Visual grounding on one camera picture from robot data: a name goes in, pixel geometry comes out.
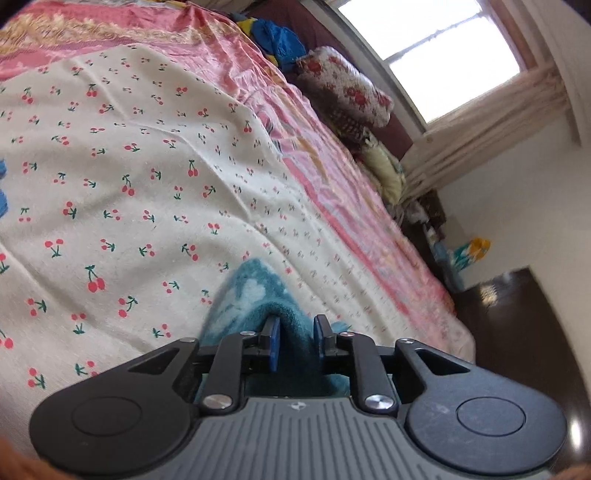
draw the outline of pink bedsheet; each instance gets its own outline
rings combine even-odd
[[[256,113],[310,199],[420,340],[455,354],[472,344],[450,315],[445,289],[390,219],[349,152],[300,91],[226,18],[194,5],[175,10],[36,2],[0,31],[0,80],[134,42],[156,48]]]

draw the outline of dark wooden surface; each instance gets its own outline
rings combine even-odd
[[[591,462],[589,398],[570,345],[532,272],[503,274],[454,300],[458,318],[476,340],[476,364],[547,394],[563,409],[569,436],[552,470]]]

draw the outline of maroon headboard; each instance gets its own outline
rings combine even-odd
[[[314,50],[325,45],[333,47],[355,65],[355,61],[343,44],[318,22],[316,17],[299,0],[266,0],[261,5],[252,8],[248,15],[271,20],[277,25],[293,30],[307,50]],[[413,144],[400,120],[394,114],[391,115],[387,126],[374,128],[372,131],[398,158],[402,158]]]

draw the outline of gold floral pattern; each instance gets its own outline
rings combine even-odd
[[[90,19],[65,18],[59,14],[23,14],[0,30],[0,55],[8,55],[22,48],[58,47],[68,43],[118,38],[128,38],[142,43],[195,45],[229,34],[236,34],[236,30],[223,22],[168,32],[150,28],[125,28],[113,23],[96,23]]]

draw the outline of blue cloth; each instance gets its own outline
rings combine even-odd
[[[252,24],[251,37],[265,53],[275,56],[283,73],[292,72],[296,66],[296,59],[307,53],[295,33],[270,20],[261,18],[255,21]]]
[[[300,310],[279,276],[257,258],[244,262],[222,286],[199,341],[202,345],[217,345],[230,333],[259,332],[267,317],[273,314],[281,319],[278,371],[250,375],[246,393],[279,397],[348,394],[348,378],[320,373],[313,321]],[[336,322],[332,328],[335,332],[344,332],[348,325]]]
[[[6,175],[6,164],[4,163],[4,160],[0,160],[0,179],[4,178],[4,175]],[[7,211],[8,201],[4,192],[0,190],[0,217]]]

